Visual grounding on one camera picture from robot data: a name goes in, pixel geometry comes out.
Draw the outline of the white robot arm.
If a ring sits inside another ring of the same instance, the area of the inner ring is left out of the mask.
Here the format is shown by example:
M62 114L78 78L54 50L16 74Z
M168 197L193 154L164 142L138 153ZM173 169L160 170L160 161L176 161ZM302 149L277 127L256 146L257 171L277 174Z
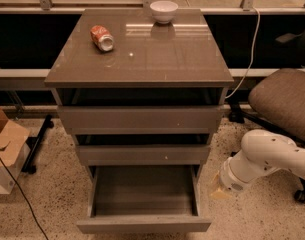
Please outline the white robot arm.
M241 149L227 158L215 175L210 196L226 199L241 193L260 177L286 170L301 178L304 190L295 197L305 203L305 149L284 135L256 129L247 132L241 140Z

